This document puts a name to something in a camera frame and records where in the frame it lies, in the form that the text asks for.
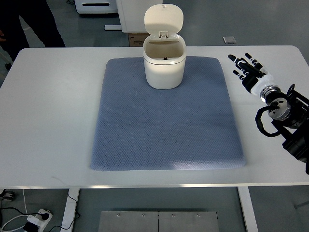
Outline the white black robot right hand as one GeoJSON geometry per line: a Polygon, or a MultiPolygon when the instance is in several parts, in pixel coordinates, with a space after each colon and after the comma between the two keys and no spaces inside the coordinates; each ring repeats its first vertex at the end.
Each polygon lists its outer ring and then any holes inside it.
{"type": "Polygon", "coordinates": [[[270,72],[249,53],[245,53],[245,58],[237,58],[232,54],[228,55],[228,58],[237,68],[233,70],[233,74],[239,78],[249,93],[262,99],[266,91],[278,89],[270,72]]]}

